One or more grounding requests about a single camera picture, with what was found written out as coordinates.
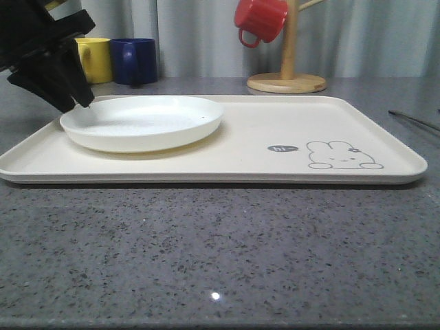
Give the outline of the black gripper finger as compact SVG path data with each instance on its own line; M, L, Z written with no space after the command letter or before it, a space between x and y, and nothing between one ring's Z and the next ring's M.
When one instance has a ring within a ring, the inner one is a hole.
M44 99L65 113L74 107L69 86L74 71L74 55L70 52L43 52L19 60L8 68L8 81Z
M54 74L58 82L57 107L88 107L94 95L80 62L75 39L64 42L54 55Z

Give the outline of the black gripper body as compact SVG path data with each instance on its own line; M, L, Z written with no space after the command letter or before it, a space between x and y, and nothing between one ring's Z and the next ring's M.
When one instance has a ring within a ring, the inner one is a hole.
M1 2L1 70L34 66L39 57L49 59L63 73L80 71L74 39L96 24L86 10L54 19L50 10L62 1Z

